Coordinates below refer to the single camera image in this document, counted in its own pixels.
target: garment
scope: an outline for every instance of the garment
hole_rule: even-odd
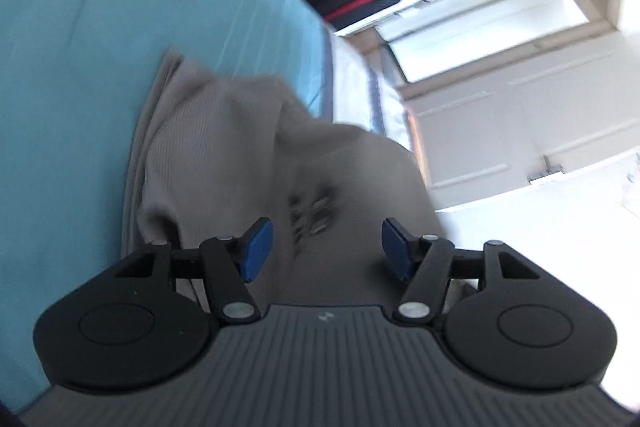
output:
[[[276,78],[217,78],[171,53],[138,123],[126,195],[123,255],[173,227],[196,248],[269,217],[274,247],[249,285],[262,311],[393,306],[404,286],[386,267],[383,219],[444,235],[401,145],[314,119]]]

